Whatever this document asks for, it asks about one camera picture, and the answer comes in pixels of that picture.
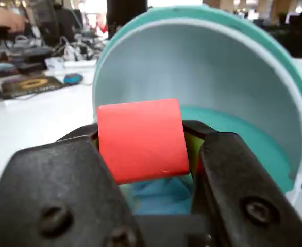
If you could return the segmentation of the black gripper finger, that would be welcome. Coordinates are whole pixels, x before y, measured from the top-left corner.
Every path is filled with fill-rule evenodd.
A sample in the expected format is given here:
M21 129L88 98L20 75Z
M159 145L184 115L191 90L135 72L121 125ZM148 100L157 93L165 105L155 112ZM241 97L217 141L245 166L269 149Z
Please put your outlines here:
M142 246L95 141L97 125L23 149L0 179L0 246Z
M183 130L207 246L302 246L302 219L238 134L192 120Z

